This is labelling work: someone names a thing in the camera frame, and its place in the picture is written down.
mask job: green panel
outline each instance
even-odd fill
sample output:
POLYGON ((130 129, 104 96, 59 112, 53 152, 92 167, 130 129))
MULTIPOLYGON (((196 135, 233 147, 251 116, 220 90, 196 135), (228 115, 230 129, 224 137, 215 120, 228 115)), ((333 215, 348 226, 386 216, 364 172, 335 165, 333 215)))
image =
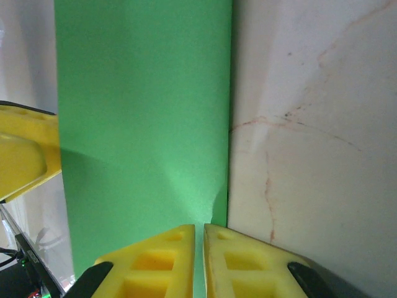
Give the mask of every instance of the green panel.
POLYGON ((63 178, 77 276, 104 253, 226 225, 232 0, 55 0, 63 178))

